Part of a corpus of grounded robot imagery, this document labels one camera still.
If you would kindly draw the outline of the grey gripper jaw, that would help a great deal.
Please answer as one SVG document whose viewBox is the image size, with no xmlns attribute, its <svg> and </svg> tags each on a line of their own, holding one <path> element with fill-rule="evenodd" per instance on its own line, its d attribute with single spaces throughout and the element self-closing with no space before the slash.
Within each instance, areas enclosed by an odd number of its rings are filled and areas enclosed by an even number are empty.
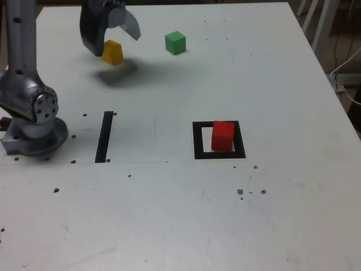
<svg viewBox="0 0 361 271">
<path fill-rule="evenodd" d="M 84 46 L 95 56 L 102 56 L 104 36 L 108 28 L 111 1 L 82 2 L 80 14 L 80 34 Z"/>
<path fill-rule="evenodd" d="M 108 15 L 108 28 L 120 27 L 131 38 L 140 38 L 140 27 L 136 18 L 124 7 L 116 7 Z"/>
</svg>

